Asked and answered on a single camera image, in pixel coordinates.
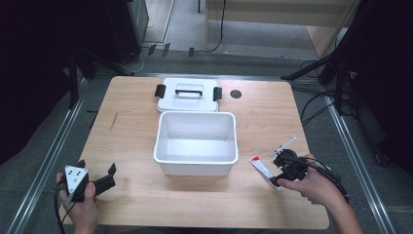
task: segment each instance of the finger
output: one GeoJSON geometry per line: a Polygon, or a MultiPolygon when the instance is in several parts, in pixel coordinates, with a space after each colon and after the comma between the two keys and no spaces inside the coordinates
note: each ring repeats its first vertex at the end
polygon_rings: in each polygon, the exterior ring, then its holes
{"type": "Polygon", "coordinates": [[[63,176],[62,173],[57,173],[56,174],[56,182],[59,182],[61,180],[61,177],[63,176]]]}
{"type": "Polygon", "coordinates": [[[281,185],[284,188],[292,189],[295,191],[299,191],[301,188],[300,183],[298,181],[290,181],[285,178],[278,179],[277,184],[281,185]]]}
{"type": "MultiPolygon", "coordinates": [[[[56,174],[56,181],[59,182],[62,177],[63,177],[63,174],[62,174],[62,173],[57,173],[57,174],[56,174]]],[[[60,198],[60,201],[61,201],[63,204],[66,203],[66,201],[67,201],[67,194],[66,194],[66,191],[65,191],[65,190],[61,190],[61,191],[58,193],[58,197],[60,198]]]]}
{"type": "Polygon", "coordinates": [[[95,206],[94,202],[95,187],[94,183],[89,182],[85,188],[85,204],[88,206],[95,206]]]}

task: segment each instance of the gray carpet floor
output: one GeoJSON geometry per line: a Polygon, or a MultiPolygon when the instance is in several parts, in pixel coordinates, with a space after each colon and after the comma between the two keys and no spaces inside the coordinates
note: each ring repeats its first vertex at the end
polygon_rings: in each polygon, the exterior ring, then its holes
{"type": "MultiPolygon", "coordinates": [[[[169,74],[208,74],[227,75],[227,78],[245,78],[256,80],[278,80],[278,77],[288,75],[300,68],[303,60],[286,58],[253,58],[243,56],[225,56],[195,54],[189,58],[187,53],[169,52],[162,57],[161,52],[147,57],[142,54],[143,67],[139,58],[126,66],[134,69],[136,76],[169,74]]],[[[56,183],[55,175],[61,172],[65,165],[75,165],[79,160],[85,142],[93,123],[94,114],[88,110],[98,110],[103,100],[111,78],[116,73],[100,65],[95,79],[88,80],[89,87],[85,93],[84,102],[79,114],[61,148],[52,172],[49,174],[45,188],[25,225],[23,233],[58,233],[53,208],[53,189],[56,183]]],[[[320,90],[317,81],[311,78],[291,82],[293,87],[305,87],[315,91],[320,90]]],[[[294,91],[298,110],[314,94],[294,91]]],[[[39,127],[32,140],[11,160],[0,166],[0,233],[6,233],[13,218],[18,212],[19,204],[36,176],[50,145],[67,114],[69,95],[66,95],[39,127]]],[[[308,107],[306,116],[310,117],[326,106],[323,97],[315,99],[308,107]]],[[[413,227],[413,179],[412,176],[399,168],[383,168],[376,164],[372,146],[366,139],[357,119],[346,117],[349,129],[357,143],[370,176],[394,223],[397,233],[410,233],[413,227]]],[[[305,126],[306,138],[310,150],[325,164],[334,168],[343,178],[343,185],[350,194],[351,205],[365,233],[380,233],[376,219],[360,187],[355,170],[349,160],[343,141],[328,111],[312,120],[305,126]]],[[[189,233],[208,233],[208,230],[186,229],[189,233]]],[[[277,230],[278,233],[333,233],[330,225],[325,230],[277,230]]]]}

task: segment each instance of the metal frame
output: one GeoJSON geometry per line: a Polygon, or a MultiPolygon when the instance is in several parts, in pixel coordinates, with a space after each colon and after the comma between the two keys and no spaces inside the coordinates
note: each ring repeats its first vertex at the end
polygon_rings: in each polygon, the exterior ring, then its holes
{"type": "Polygon", "coordinates": [[[83,99],[88,88],[88,81],[84,78],[79,87],[79,99],[71,108],[66,117],[63,120],[60,129],[58,130],[54,141],[52,142],[51,147],[49,148],[48,153],[46,154],[45,159],[43,160],[42,165],[39,168],[39,172],[36,177],[33,179],[29,189],[27,190],[16,214],[12,224],[9,227],[7,233],[22,233],[24,227],[28,220],[30,219],[31,213],[36,206],[37,201],[45,187],[45,184],[49,178],[49,175],[55,165],[56,159],[60,153],[61,148],[66,141],[67,135],[70,132],[70,129],[73,126],[74,121],[79,113],[79,110],[82,106],[83,99]]]}

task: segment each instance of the white plastic bin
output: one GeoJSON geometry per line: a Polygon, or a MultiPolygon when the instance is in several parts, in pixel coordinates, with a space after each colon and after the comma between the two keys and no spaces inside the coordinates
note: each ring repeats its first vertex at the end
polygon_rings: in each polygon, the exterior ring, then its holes
{"type": "Polygon", "coordinates": [[[166,175],[227,176],[238,161],[235,116],[228,112],[163,112],[154,159],[166,175]]]}

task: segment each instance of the desk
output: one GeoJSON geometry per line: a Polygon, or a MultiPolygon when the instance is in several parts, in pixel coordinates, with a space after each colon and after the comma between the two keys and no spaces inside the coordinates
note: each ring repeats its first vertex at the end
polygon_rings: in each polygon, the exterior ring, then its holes
{"type": "MultiPolygon", "coordinates": [[[[223,2],[206,0],[205,51],[208,21],[222,19],[223,2]]],[[[224,20],[306,25],[322,58],[341,29],[353,20],[358,3],[359,0],[227,0],[224,20]]]]}
{"type": "Polygon", "coordinates": [[[248,162],[269,155],[291,136],[298,155],[309,152],[288,83],[217,80],[219,110],[237,119],[240,160],[228,176],[165,175],[153,159],[160,114],[154,97],[161,78],[115,77],[99,109],[81,158],[91,180],[116,163],[117,185],[99,196],[98,223],[123,226],[324,229],[323,206],[297,192],[279,192],[248,162]],[[239,90],[241,98],[230,97],[239,90]]]}

